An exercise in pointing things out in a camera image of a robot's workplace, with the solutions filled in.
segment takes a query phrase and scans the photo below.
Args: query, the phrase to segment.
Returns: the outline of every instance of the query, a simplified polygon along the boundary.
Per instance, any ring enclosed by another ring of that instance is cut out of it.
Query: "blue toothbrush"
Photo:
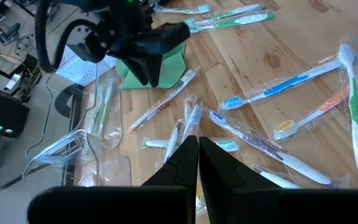
[[[228,100],[223,101],[221,105],[222,110],[233,110],[240,108],[243,105],[246,105],[248,103],[255,102],[257,100],[264,99],[268,96],[276,95],[280,93],[283,90],[286,90],[290,87],[297,86],[299,84],[302,84],[304,82],[307,82],[308,80],[313,79],[314,77],[317,77],[319,75],[322,75],[324,73],[330,72],[334,69],[339,68],[339,63],[337,60],[333,60],[332,62],[324,63],[322,65],[319,65],[315,68],[312,68],[310,70],[307,70],[287,81],[284,81],[278,85],[275,85],[271,87],[270,89],[264,91],[263,93],[256,95],[249,99],[244,99],[241,96],[234,96]]]

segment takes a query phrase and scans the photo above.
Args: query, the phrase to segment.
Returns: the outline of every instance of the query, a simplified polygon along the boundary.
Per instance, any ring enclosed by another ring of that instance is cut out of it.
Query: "black electronic device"
[[[358,223],[358,190],[282,189],[208,138],[201,137],[199,146],[195,136],[141,187],[50,189],[33,199],[28,221],[194,223],[198,159],[212,224]]]
[[[0,90],[0,135],[16,138],[24,130],[30,109]]]
[[[50,2],[51,0],[40,0],[35,16],[37,56],[40,66],[47,73],[56,72],[71,31],[78,26],[86,26],[91,33],[85,41],[68,45],[82,60],[98,63],[105,55],[119,58],[141,84],[150,83],[152,87],[156,87],[160,78],[162,55],[190,37],[189,27],[184,22],[165,23],[152,29],[153,20],[144,12],[144,3],[147,1],[63,0],[66,4],[78,6],[83,12],[92,12],[99,18],[99,23],[85,19],[71,22],[59,40],[51,64],[45,40]]]

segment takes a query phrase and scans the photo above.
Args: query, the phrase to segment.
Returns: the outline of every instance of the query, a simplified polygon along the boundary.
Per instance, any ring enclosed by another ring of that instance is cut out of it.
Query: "wood grain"
[[[139,149],[143,138],[169,138],[175,120],[183,118],[183,100],[196,95],[216,109],[218,104],[242,92],[253,92],[280,77],[306,70],[319,60],[336,54],[345,35],[358,34],[358,1],[351,0],[208,0],[212,10],[230,9],[266,2],[276,17],[250,26],[193,34],[186,41],[187,68],[201,67],[193,80],[171,103],[135,134],[124,133],[117,150],[131,159],[133,185],[141,185],[155,173],[160,149]],[[170,7],[203,4],[204,1],[173,1]],[[155,26],[188,16],[154,15]],[[258,101],[228,115],[272,138],[273,128],[281,121],[300,119],[342,87],[339,72],[330,72],[298,88]],[[122,90],[124,132],[167,90]],[[314,128],[303,130],[297,138],[280,145],[320,172],[340,179],[350,175],[347,187],[358,188],[358,175],[349,131],[346,104],[324,115]],[[200,135],[234,138],[206,116]],[[295,182],[319,187],[281,163],[241,142],[236,157],[248,166],[263,166],[288,174]],[[198,223],[208,223],[206,215]]]

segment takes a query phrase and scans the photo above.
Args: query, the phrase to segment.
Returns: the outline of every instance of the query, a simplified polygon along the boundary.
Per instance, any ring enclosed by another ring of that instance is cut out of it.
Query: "green sponge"
[[[181,77],[186,69],[183,53],[185,51],[185,43],[178,45],[170,52],[162,57],[160,80],[157,88],[171,88]],[[140,84],[135,75],[129,68],[120,60],[116,62],[116,70],[118,74],[125,77],[120,85],[120,89],[133,89],[133,88],[150,88],[150,84],[143,86]]]

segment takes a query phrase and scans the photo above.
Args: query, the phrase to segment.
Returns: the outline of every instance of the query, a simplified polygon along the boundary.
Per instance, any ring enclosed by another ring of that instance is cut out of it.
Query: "floor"
[[[56,46],[59,34],[67,24],[74,19],[86,16],[81,14],[76,7],[64,4],[60,7],[54,20],[47,27],[47,45],[50,57],[53,55],[53,48]],[[22,24],[21,36],[34,33],[34,18],[28,16],[27,13],[15,5],[12,6],[10,13],[2,21],[2,29],[11,26],[14,22]],[[14,55],[14,51],[11,50],[12,45],[3,47],[0,44],[0,48],[2,51],[9,53],[9,55],[17,57]],[[35,55],[35,49],[30,48],[29,50],[32,55]],[[0,69],[10,72],[14,69],[14,64],[6,60],[0,60]],[[30,113],[24,132],[14,141],[4,139],[6,147],[0,153],[0,157],[3,156],[3,167],[0,169],[0,223],[25,223],[26,210],[31,196],[35,192],[42,190],[41,186],[44,183],[58,185],[62,181],[61,169],[53,168],[45,168],[33,173],[27,179],[26,184],[21,181],[21,175],[29,163],[29,159],[25,157],[25,152],[31,145],[40,141],[45,117],[50,106],[51,96],[45,87],[48,77],[49,75],[43,76],[31,100],[27,103]],[[0,77],[0,89],[3,89],[7,82],[7,78]],[[52,76],[48,82],[53,97],[70,84],[69,81],[57,75]],[[29,151],[29,158],[34,157],[43,148],[66,134],[68,125],[69,120],[58,114],[52,105],[44,139]]]

